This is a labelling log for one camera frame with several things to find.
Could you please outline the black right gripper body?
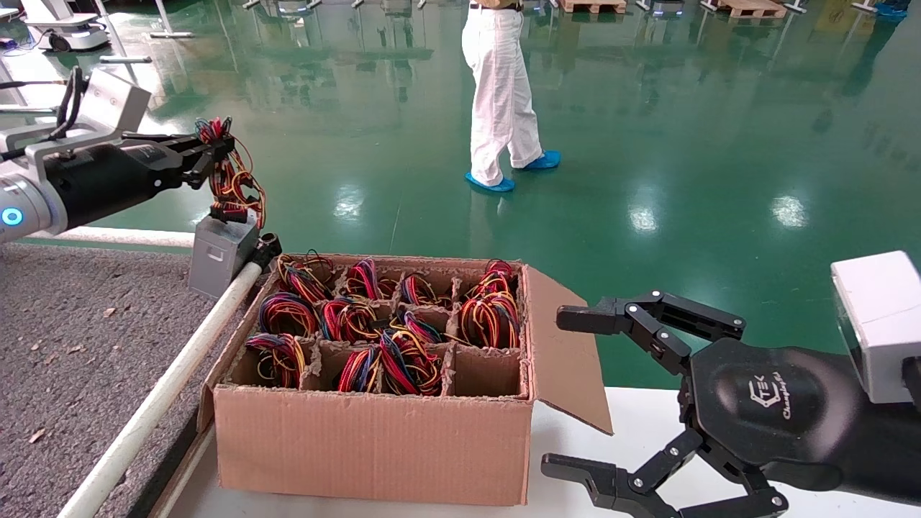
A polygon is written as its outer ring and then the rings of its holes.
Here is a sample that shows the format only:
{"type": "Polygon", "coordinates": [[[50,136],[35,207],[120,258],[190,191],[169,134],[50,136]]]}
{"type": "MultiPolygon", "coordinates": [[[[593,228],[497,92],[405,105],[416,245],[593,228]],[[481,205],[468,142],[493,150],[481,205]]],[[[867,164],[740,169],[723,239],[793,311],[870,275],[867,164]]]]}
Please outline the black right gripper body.
{"type": "Polygon", "coordinates": [[[875,404],[848,356],[723,338],[689,358],[689,423],[725,462],[803,491],[918,504],[919,411],[875,404]]]}

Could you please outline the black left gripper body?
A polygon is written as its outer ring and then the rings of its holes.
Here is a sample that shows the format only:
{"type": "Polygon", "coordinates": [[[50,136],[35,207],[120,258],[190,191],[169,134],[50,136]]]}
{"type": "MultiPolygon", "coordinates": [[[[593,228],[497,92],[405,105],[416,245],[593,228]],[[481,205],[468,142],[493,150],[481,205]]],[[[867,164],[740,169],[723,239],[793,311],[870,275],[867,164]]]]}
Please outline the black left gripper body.
{"type": "Polygon", "coordinates": [[[149,140],[101,143],[44,158],[47,180],[63,203],[66,230],[131,209],[180,186],[180,152],[149,140]]]}

